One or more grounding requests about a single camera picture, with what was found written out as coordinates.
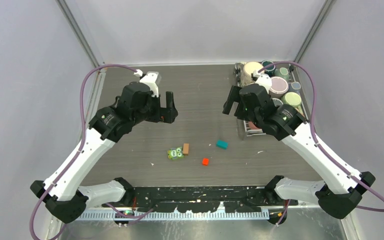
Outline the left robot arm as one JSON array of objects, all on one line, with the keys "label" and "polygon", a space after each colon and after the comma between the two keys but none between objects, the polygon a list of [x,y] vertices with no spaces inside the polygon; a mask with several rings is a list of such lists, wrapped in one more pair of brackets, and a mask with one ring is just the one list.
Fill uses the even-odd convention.
[{"label": "left robot arm", "polygon": [[134,188],[122,177],[93,186],[81,183],[98,160],[134,126],[144,121],[173,123],[178,116],[173,92],[167,91],[165,99],[166,106],[162,107],[160,95],[148,83],[126,85],[112,105],[99,109],[89,124],[82,127],[81,140],[64,163],[46,180],[34,181],[31,191],[65,224],[91,207],[133,204]]}]

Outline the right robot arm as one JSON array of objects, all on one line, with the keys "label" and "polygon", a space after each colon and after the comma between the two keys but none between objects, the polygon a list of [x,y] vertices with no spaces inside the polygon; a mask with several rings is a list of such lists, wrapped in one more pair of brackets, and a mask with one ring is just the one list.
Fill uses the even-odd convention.
[{"label": "right robot arm", "polygon": [[318,204],[328,215],[344,219],[363,198],[366,189],[355,182],[371,186],[376,180],[369,172],[360,172],[341,158],[334,164],[315,143],[308,120],[288,104],[276,106],[266,89],[256,83],[245,87],[232,86],[223,114],[228,115],[234,103],[234,116],[252,122],[267,135],[298,153],[322,178],[321,181],[294,180],[282,175],[274,176],[264,187],[265,198],[271,205],[283,200],[298,200]]}]

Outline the dark grey mug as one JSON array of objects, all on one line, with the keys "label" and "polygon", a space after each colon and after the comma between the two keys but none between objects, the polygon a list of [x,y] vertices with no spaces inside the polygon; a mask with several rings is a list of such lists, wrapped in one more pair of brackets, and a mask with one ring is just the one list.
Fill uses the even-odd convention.
[{"label": "dark grey mug", "polygon": [[278,98],[272,98],[272,101],[276,107],[280,107],[283,105],[283,102]]}]

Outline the light green cream mug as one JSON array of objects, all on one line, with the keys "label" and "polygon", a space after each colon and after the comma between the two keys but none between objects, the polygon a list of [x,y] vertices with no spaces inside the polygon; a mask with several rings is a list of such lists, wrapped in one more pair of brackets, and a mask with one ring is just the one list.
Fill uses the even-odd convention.
[{"label": "light green cream mug", "polygon": [[293,106],[294,108],[297,108],[302,103],[301,96],[296,92],[287,92],[285,93],[282,98],[282,102],[286,105]]}]

